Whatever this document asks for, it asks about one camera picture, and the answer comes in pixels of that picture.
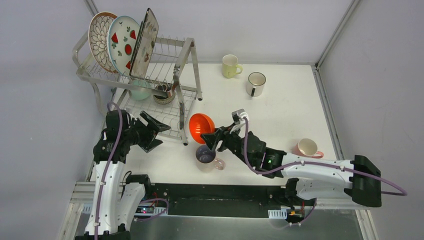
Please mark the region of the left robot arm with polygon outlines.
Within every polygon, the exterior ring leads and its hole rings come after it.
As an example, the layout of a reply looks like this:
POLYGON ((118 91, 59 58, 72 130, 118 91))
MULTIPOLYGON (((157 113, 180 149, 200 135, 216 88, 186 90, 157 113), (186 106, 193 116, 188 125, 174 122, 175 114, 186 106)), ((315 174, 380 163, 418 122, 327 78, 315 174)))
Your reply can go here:
POLYGON ((132 146, 149 153, 163 143, 158 133, 171 129, 142 111, 133 117, 125 110, 111 110, 106 127, 93 148, 95 186, 92 208, 83 234, 77 240, 129 240, 131 222, 141 202, 152 198, 151 181, 146 174, 130 174, 119 193, 127 155, 132 146))

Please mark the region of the floral petal brown-rim plate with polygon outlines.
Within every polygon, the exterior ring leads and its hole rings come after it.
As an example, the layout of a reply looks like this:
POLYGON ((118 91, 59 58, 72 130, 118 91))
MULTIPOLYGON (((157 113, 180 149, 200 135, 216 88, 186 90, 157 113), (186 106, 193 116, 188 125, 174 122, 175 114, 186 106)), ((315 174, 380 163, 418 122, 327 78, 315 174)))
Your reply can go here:
POLYGON ((107 72, 117 73, 108 51, 107 35, 111 23, 117 16, 111 12, 97 13, 91 20, 88 29, 90 51, 96 62, 107 72))

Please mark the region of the brown patterned small bowl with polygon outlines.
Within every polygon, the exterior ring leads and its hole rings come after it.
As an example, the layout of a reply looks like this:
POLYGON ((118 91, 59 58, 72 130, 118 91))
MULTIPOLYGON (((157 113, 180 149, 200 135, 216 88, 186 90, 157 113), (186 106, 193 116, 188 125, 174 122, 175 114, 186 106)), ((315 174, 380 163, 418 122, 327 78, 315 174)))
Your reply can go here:
POLYGON ((176 97, 176 94, 171 91, 172 87, 168 84, 158 84, 155 89, 163 92, 162 95, 153 95, 153 100, 159 105, 170 104, 176 97))

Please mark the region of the watermelon pattern round plate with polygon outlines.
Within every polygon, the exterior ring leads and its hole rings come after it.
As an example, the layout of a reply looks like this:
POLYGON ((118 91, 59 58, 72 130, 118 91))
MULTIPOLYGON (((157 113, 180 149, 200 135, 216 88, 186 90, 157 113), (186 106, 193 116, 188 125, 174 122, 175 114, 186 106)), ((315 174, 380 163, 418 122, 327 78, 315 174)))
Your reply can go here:
POLYGON ((107 50, 115 70, 128 77, 132 66, 132 55, 140 24, 132 17, 122 15, 115 18, 107 33, 107 50))

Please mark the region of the mint green bowl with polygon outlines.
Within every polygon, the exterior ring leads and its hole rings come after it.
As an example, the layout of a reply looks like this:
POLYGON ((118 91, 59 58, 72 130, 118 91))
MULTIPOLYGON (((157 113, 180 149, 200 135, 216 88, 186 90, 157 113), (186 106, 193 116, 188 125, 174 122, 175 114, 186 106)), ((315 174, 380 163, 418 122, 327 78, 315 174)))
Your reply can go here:
POLYGON ((135 101, 141 101, 151 96, 151 92, 148 89, 152 89, 151 84, 144 79, 136 79, 131 82, 133 86, 142 87, 139 90, 131 90, 130 97, 135 101))

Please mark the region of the square flower pattern plate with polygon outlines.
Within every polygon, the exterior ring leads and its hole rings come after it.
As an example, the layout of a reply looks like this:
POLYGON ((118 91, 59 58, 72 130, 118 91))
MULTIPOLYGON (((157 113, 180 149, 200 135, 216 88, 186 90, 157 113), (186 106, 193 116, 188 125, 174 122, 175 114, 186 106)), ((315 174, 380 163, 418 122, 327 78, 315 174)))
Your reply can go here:
POLYGON ((142 79, 146 76, 159 31, 159 23, 151 8, 148 8, 140 26, 131 57, 129 76, 142 79))

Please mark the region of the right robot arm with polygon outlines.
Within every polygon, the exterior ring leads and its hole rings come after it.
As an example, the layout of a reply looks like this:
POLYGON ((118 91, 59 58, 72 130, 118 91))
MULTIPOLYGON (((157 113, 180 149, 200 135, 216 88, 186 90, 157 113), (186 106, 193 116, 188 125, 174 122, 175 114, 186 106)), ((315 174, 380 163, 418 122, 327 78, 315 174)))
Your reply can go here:
POLYGON ((302 200, 351 198, 365 207, 382 206, 381 171, 363 155, 352 160, 312 159, 267 147, 251 131, 240 137, 238 131, 220 127, 200 137, 210 150, 229 150, 252 172, 264 177, 285 178, 284 200, 296 205, 302 200))

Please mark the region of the orange plastic bowl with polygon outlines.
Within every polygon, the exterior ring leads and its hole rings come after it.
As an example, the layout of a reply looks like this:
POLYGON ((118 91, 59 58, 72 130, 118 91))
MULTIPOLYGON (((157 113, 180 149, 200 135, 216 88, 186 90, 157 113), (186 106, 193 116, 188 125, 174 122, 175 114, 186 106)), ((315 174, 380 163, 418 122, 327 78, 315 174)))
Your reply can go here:
POLYGON ((189 120, 189 132, 192 138, 199 144, 205 144, 201 134, 211 134, 215 132, 214 121, 204 113, 195 113, 189 120))

